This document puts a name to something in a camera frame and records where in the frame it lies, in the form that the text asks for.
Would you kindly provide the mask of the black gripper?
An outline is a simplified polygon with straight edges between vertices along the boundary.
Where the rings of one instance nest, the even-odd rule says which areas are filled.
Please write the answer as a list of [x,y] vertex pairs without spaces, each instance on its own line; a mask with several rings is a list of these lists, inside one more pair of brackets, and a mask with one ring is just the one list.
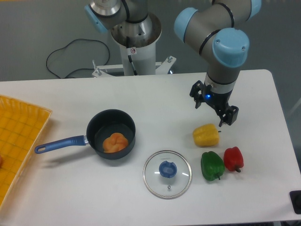
[[198,109],[203,102],[214,109],[220,117],[219,127],[224,124],[231,126],[237,119],[239,108],[230,106],[228,101],[231,91],[228,93],[215,93],[212,85],[205,85],[201,81],[197,81],[192,85],[190,97],[194,99],[195,108]]

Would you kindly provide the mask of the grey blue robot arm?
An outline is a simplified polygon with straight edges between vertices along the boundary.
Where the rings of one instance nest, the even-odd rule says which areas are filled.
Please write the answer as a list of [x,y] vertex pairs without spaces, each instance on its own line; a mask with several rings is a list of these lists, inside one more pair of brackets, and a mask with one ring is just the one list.
[[[221,124],[231,125],[238,108],[229,105],[235,82],[245,63],[249,38],[235,28],[261,9],[259,0],[214,0],[201,12],[186,8],[174,22],[176,36],[208,62],[203,82],[190,91],[196,107],[213,108]],[[110,32],[119,44],[125,75],[151,75],[155,66],[155,44],[162,27],[149,12],[145,0],[93,0],[85,6],[87,17],[99,32]]]

